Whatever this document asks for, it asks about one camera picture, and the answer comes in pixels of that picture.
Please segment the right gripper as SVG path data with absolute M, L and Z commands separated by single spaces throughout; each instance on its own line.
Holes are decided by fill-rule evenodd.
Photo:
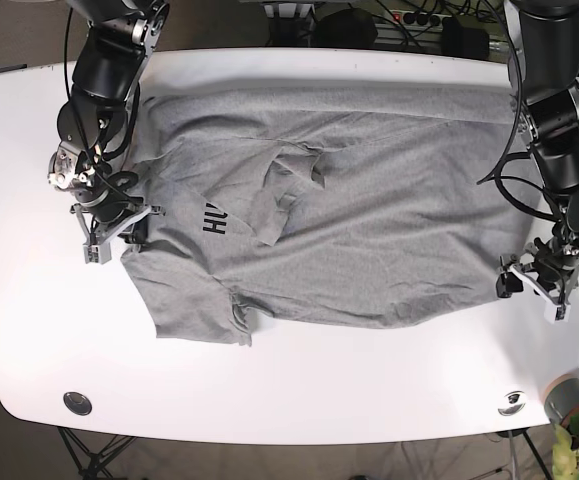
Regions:
M 98 147 L 87 152 L 70 142 L 60 143 L 49 163 L 48 182 L 74 197 L 70 212 L 88 244 L 110 245 L 120 238 L 140 250 L 146 243 L 148 218 L 164 214 L 162 207 L 129 193 L 138 184 L 138 175 L 115 170 Z

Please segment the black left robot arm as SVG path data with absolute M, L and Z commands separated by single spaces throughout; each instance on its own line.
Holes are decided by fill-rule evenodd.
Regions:
M 579 1 L 507 1 L 495 16 L 510 51 L 509 79 L 515 93 L 510 136 L 526 149 L 505 148 L 483 177 L 514 208 L 552 223 L 552 237 L 501 257 L 496 292 L 509 298 L 531 288 L 555 323 L 569 313 L 579 277 Z M 516 199 L 505 187 L 505 166 L 535 162 L 546 212 Z

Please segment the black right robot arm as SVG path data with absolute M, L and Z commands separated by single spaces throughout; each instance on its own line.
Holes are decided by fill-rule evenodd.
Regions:
M 118 160 L 129 149 L 140 103 L 140 77 L 157 46 L 170 5 L 166 1 L 72 1 L 89 25 L 72 71 L 64 71 L 67 101 L 59 111 L 60 143 L 48 182 L 72 194 L 70 211 L 85 235 L 84 257 L 103 264 L 121 238 L 139 248 L 147 219 L 159 215 L 130 191 L 139 181 Z

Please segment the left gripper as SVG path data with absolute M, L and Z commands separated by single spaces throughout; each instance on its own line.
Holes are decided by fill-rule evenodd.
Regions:
M 552 238 L 535 238 L 517 254 L 500 257 L 496 294 L 510 298 L 529 288 L 547 303 L 568 304 L 579 285 L 579 232 L 564 221 L 553 226 Z

